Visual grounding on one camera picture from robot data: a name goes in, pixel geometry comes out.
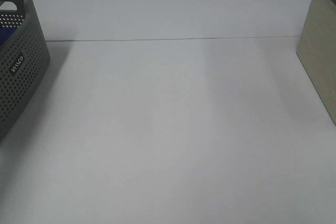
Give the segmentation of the grey perforated plastic basket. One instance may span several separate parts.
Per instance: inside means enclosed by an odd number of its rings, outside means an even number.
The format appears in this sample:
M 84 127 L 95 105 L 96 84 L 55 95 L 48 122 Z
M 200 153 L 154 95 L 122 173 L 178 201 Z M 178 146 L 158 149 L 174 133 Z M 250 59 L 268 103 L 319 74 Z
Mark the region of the grey perforated plastic basket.
M 1 139 L 27 107 L 50 63 L 43 30 L 33 0 L 11 2 L 1 11 L 1 27 L 17 27 L 11 44 L 1 47 Z

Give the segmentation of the beige fabric storage box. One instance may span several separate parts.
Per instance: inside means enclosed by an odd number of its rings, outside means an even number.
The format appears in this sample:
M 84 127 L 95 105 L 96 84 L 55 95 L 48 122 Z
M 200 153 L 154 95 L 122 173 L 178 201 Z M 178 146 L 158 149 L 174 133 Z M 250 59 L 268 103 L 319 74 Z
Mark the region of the beige fabric storage box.
M 311 0 L 296 54 L 335 122 L 335 0 Z

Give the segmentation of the blue microfibre towel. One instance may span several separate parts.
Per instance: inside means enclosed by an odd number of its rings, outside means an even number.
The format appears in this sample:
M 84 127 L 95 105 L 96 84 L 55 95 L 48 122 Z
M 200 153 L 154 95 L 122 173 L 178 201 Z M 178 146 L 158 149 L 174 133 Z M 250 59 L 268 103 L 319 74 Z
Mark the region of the blue microfibre towel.
M 6 46 L 11 44 L 15 38 L 17 27 L 1 27 L 0 28 L 0 45 Z

